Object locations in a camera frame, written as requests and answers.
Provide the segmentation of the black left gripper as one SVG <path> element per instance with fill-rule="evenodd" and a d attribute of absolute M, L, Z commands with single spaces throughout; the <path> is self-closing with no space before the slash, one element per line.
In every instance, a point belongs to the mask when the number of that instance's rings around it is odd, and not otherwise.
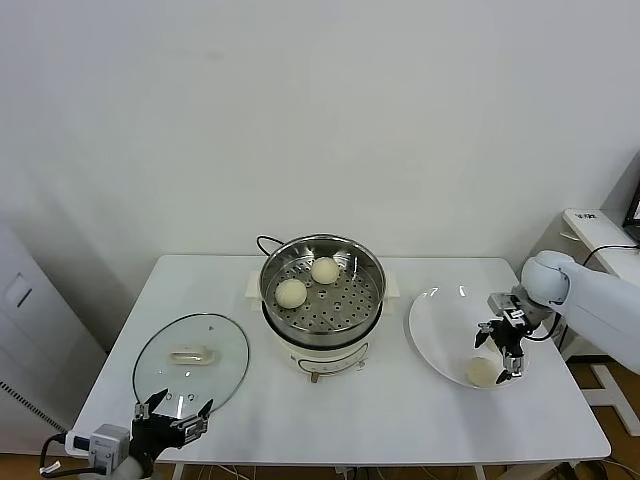
<path fill-rule="evenodd" d="M 135 417 L 148 417 L 132 421 L 130 455 L 139 463 L 154 463 L 166 449 L 180 449 L 185 443 L 198 440 L 208 431 L 214 399 L 210 399 L 197 413 L 184 419 L 175 420 L 169 416 L 152 414 L 167 393 L 167 390 L 161 390 L 135 405 Z"/>

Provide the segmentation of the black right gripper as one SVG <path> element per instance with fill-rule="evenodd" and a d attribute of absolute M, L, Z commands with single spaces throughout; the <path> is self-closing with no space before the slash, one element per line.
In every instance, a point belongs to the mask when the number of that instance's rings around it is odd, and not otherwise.
<path fill-rule="evenodd" d="M 474 347 L 480 348 L 489 339 L 493 339 L 499 352 L 505 356 L 503 358 L 503 370 L 496 379 L 497 384 L 522 376 L 523 357 L 511 356 L 524 355 L 521 341 L 530 332 L 531 323 L 526 316 L 515 319 L 502 316 L 492 322 L 478 324 Z"/>

